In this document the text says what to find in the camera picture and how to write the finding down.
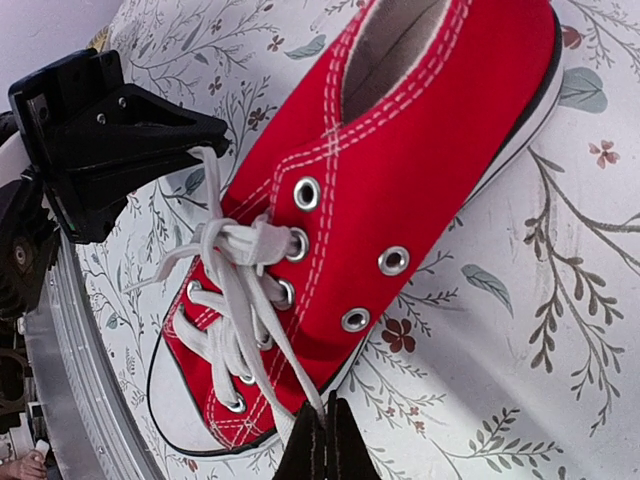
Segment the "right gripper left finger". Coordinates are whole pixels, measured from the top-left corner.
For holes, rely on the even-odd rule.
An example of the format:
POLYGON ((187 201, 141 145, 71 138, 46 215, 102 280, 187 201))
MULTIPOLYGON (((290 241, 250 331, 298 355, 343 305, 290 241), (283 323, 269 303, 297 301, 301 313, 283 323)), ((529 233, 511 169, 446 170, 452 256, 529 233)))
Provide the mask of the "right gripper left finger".
POLYGON ((273 480, 325 480, 326 431, 316 410, 299 411, 273 480))

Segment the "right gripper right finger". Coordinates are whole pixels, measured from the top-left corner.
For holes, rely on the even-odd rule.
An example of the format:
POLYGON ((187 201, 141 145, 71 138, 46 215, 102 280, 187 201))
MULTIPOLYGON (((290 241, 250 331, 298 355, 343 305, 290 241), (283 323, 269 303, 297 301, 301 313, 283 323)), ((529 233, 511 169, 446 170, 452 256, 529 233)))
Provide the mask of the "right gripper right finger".
POLYGON ((326 468, 329 480, 380 480, 349 403, 332 391, 328 399, 326 468))

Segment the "red sneaker with laces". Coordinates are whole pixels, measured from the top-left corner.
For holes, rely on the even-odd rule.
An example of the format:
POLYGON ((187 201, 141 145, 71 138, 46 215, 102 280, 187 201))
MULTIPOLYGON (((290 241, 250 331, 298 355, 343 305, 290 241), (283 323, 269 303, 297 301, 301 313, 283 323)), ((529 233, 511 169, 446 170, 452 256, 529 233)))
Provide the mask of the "red sneaker with laces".
POLYGON ((461 207, 530 141, 561 84, 547 1, 370 1, 160 261, 190 268, 152 356, 149 409, 195 456, 287 440, 322 411, 461 207))

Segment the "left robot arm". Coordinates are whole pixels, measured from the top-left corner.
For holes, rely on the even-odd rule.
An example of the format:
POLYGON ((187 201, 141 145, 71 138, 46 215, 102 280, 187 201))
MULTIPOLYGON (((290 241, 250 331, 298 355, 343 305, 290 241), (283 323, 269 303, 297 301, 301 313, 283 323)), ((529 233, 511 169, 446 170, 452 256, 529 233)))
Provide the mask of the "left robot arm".
POLYGON ((103 242, 136 189, 228 149, 226 123, 124 80, 119 54, 75 52, 14 83, 1 117, 1 317, 37 308, 62 239, 103 242))

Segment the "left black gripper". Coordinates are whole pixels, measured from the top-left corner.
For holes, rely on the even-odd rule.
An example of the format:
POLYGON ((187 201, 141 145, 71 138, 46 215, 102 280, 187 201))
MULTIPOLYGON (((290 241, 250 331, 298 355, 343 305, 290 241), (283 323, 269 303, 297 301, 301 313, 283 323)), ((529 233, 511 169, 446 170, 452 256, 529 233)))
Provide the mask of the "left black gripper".
POLYGON ((79 244, 112 231, 126 196, 195 166, 186 151, 117 157, 118 150, 228 148, 227 123, 125 84, 119 54, 70 54, 11 85, 23 141, 63 230, 79 244))

